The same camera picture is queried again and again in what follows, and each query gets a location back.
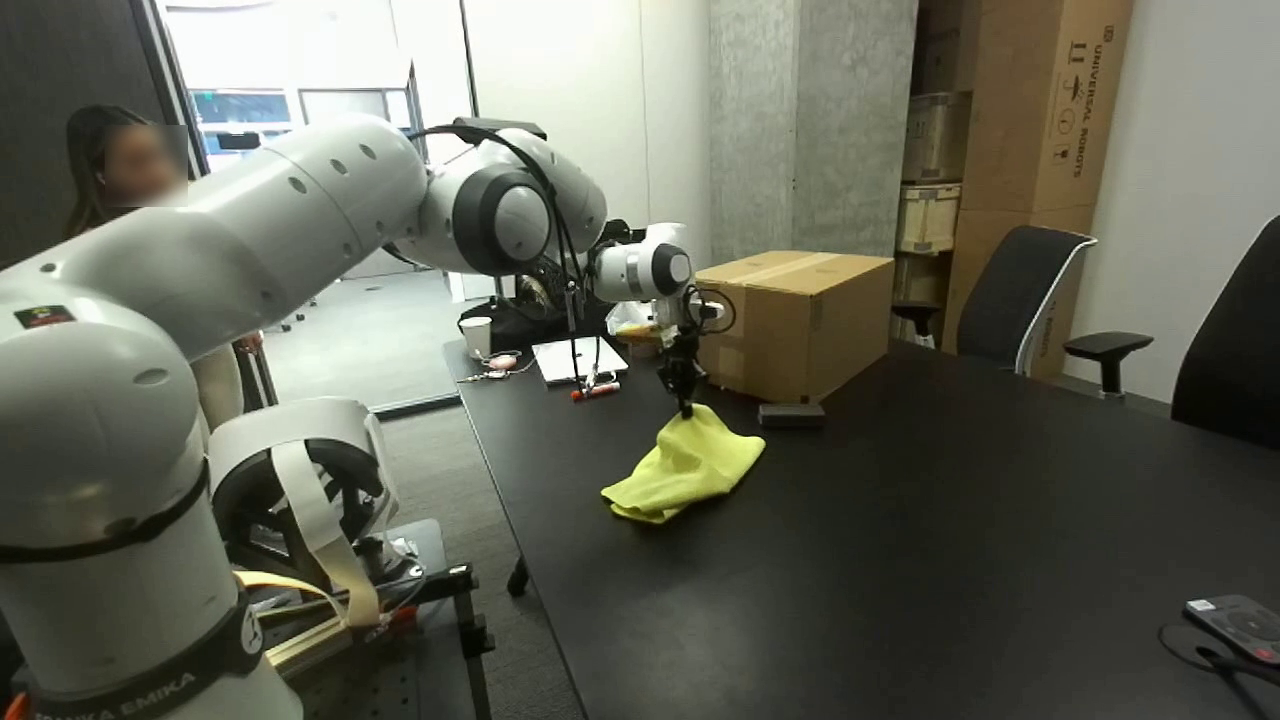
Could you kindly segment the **yellow towel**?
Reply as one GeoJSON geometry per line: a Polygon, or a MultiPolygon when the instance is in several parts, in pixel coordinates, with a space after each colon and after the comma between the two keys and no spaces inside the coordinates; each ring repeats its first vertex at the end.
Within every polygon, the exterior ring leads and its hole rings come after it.
{"type": "Polygon", "coordinates": [[[701,501],[730,495],[765,451],[759,436],[731,430],[705,404],[673,416],[622,480],[602,489],[617,516],[660,525],[701,501]]]}

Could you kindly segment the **clear plastic bag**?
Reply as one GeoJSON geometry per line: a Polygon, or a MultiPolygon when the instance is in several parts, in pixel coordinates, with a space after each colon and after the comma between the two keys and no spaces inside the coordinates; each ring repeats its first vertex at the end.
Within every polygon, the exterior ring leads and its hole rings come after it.
{"type": "Polygon", "coordinates": [[[662,348],[653,301],[616,304],[605,315],[605,329],[631,357],[653,357],[662,348]]]}

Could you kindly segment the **brown cardboard box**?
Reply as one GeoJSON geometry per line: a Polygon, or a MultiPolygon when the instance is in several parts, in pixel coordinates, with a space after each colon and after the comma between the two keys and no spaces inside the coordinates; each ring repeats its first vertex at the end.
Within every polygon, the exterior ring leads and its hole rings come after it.
{"type": "Polygon", "coordinates": [[[769,251],[696,274],[731,325],[701,338],[710,386],[771,404],[818,404],[890,346],[891,258],[769,251]]]}

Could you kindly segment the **black bag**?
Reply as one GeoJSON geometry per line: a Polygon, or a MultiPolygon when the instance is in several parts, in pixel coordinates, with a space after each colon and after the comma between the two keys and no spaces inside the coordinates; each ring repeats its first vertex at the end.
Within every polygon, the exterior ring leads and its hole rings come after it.
{"type": "Polygon", "coordinates": [[[573,319],[566,310],[539,302],[494,299],[489,311],[490,347],[493,351],[521,350],[534,345],[599,336],[605,332],[605,319],[614,304],[590,300],[582,314],[573,319]]]}

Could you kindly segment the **bunch of keys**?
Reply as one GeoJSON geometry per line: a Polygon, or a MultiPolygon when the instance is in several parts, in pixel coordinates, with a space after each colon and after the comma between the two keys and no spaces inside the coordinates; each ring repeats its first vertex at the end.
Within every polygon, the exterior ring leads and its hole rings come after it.
{"type": "Polygon", "coordinates": [[[536,365],[536,359],[524,351],[499,352],[481,357],[479,361],[480,368],[458,380],[460,384],[504,380],[512,375],[530,372],[536,365]]]}

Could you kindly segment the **black and white office chair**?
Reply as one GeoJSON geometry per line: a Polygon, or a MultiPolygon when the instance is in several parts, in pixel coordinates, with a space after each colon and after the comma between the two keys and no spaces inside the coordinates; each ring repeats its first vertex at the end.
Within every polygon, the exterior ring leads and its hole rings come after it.
{"type": "MultiPolygon", "coordinates": [[[[1004,372],[1032,377],[1042,345],[1051,340],[1051,305],[1069,272],[1079,270],[1098,243],[1096,237],[1042,225],[1018,225],[996,247],[969,300],[959,313],[955,352],[1004,372]]],[[[914,342],[936,348],[931,322],[942,306],[929,301],[893,301],[896,318],[911,323],[914,342]]],[[[1124,402],[1121,365],[1125,357],[1153,343],[1148,334],[1107,331],[1065,340],[1070,357],[1096,363],[1098,396],[1124,402]]]]}

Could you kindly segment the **stack of small boxes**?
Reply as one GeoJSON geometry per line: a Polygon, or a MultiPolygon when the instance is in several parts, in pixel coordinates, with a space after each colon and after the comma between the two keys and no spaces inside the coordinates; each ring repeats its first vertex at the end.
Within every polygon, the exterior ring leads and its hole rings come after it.
{"type": "Polygon", "coordinates": [[[966,163],[983,0],[919,0],[902,155],[892,318],[933,348],[966,163]]]}

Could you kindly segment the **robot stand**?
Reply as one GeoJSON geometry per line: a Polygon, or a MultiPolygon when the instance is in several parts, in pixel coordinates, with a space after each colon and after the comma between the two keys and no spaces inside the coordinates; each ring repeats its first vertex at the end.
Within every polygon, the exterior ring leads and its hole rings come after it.
{"type": "Polygon", "coordinates": [[[483,656],[494,639],[474,610],[471,566],[451,561],[435,519],[392,534],[411,541],[429,571],[454,573],[453,593],[417,607],[415,619],[396,621],[371,644],[292,678],[302,720],[492,720],[483,656]]]}

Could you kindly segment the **stack of tall cardboard boxes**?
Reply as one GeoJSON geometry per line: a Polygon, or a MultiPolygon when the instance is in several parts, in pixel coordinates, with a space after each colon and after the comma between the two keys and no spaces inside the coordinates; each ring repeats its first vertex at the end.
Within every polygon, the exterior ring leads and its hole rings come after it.
{"type": "Polygon", "coordinates": [[[980,0],[961,205],[941,343],[1019,225],[1089,234],[1134,0],[980,0]]]}

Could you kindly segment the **black remote control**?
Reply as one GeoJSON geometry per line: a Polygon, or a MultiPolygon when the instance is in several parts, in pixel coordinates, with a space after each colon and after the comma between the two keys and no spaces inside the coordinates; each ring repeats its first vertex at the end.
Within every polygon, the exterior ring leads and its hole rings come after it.
{"type": "Polygon", "coordinates": [[[1280,612],[1243,594],[1221,594],[1189,600],[1183,614],[1236,653],[1280,669],[1280,612]]]}

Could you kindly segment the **person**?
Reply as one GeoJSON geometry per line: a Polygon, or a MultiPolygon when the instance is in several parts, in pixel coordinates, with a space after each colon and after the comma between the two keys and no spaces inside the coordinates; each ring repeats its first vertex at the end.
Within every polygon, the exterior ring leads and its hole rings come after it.
{"type": "MultiPolygon", "coordinates": [[[[152,122],[110,104],[86,105],[65,124],[76,202],[63,237],[69,240],[189,183],[172,141],[152,122]]],[[[191,364],[204,411],[204,433],[246,413],[238,352],[262,347],[257,331],[191,364]]]]}

